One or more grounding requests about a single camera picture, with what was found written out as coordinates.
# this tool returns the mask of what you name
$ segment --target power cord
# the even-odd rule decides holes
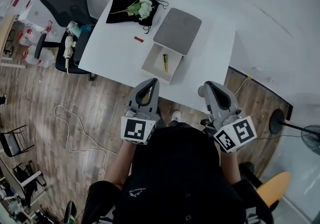
[[[69,135],[70,135],[70,125],[69,125],[69,123],[68,123],[67,120],[65,120],[65,119],[63,119],[63,118],[60,118],[60,117],[58,117],[58,116],[56,115],[56,109],[57,109],[58,107],[62,107],[62,108],[65,109],[67,112],[75,115],[75,116],[79,119],[79,121],[80,121],[80,124],[81,124],[81,126],[82,126],[82,131],[83,131],[83,133],[84,133],[86,136],[88,136],[90,139],[92,139],[93,142],[94,142],[97,146],[99,146],[100,148],[104,149],[105,151],[108,151],[108,152],[110,152],[110,153],[113,153],[113,154],[117,155],[116,152],[113,152],[113,151],[111,151],[111,150],[108,150],[108,149],[102,147],[99,143],[97,143],[97,142],[95,141],[94,138],[92,138],[89,134],[87,134],[87,133],[85,132],[84,126],[83,126],[83,124],[82,124],[81,118],[80,118],[76,113],[73,113],[72,111],[69,111],[69,110],[68,110],[67,108],[65,108],[63,105],[57,105],[57,106],[55,107],[55,109],[54,109],[54,111],[53,111],[54,116],[55,116],[56,118],[64,121],[64,122],[66,122],[66,124],[68,125],[68,136],[67,136],[67,139],[66,139],[66,148],[67,148],[70,152],[83,152],[83,153],[86,153],[86,152],[88,152],[89,150],[96,150],[96,151],[101,151],[101,152],[103,152],[103,153],[104,153],[103,171],[104,171],[104,173],[106,173],[106,171],[105,171],[105,163],[106,163],[106,159],[107,159],[107,154],[106,154],[105,151],[99,150],[99,149],[94,149],[94,148],[89,148],[89,149],[87,149],[87,150],[71,150],[71,149],[68,147],[68,140],[69,140]]]
[[[76,220],[74,221],[74,223],[77,222],[77,220],[79,219],[80,215],[84,212],[85,209],[82,210],[82,212],[78,215],[78,217],[76,218]]]
[[[282,137],[282,136],[301,138],[301,136],[295,136],[295,135],[286,135],[286,134],[283,134],[283,135],[279,135],[279,136],[276,136],[276,137],[273,137],[273,138],[267,138],[267,137],[264,137],[264,138],[256,138],[255,140],[264,140],[264,139],[273,140],[273,139],[280,138],[280,137]]]
[[[237,89],[236,92],[234,92],[233,95],[237,94],[239,92],[239,90],[242,88],[242,86],[244,85],[244,83],[247,81],[247,80],[251,80],[252,78],[247,76],[246,79],[242,82],[242,84],[240,85],[240,87]]]

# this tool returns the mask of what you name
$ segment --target yellow marker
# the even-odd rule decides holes
[[[163,56],[163,61],[164,61],[164,72],[168,72],[168,55],[167,54],[164,54]]]

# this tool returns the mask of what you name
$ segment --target white box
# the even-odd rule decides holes
[[[156,126],[157,123],[154,120],[121,117],[121,139],[147,145]]]
[[[215,140],[227,153],[236,150],[256,137],[256,130],[250,116],[222,126],[214,135]]]
[[[28,7],[19,15],[18,21],[30,24],[40,32],[44,31],[52,22],[52,28],[56,32],[54,37],[55,42],[60,42],[66,31],[66,28],[58,25],[49,9],[40,0],[32,0]]]
[[[164,54],[167,54],[167,72],[165,72]],[[153,44],[141,69],[152,77],[169,84],[177,69],[182,55],[158,44]]]

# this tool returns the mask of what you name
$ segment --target white sneaker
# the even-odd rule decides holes
[[[171,121],[181,122],[182,121],[181,112],[178,110],[174,111],[171,117]]]

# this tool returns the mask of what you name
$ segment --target chair armrest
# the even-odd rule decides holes
[[[37,178],[39,175],[42,175],[41,171],[37,171],[35,174],[31,175],[28,179],[26,179],[24,182],[21,182],[21,186],[24,187],[29,182],[33,181],[35,178]]]
[[[46,39],[46,36],[47,35],[45,33],[42,34],[40,39],[39,39],[39,41],[38,41],[38,44],[36,45],[36,49],[35,49],[35,52],[34,52],[35,59],[39,59],[39,57],[40,57],[40,53],[41,53],[41,50],[43,48],[43,43],[44,43],[44,41]]]
[[[91,32],[88,30],[82,30],[79,39],[76,42],[76,49],[74,51],[74,61],[80,61],[82,54],[84,53],[85,47],[89,41]]]

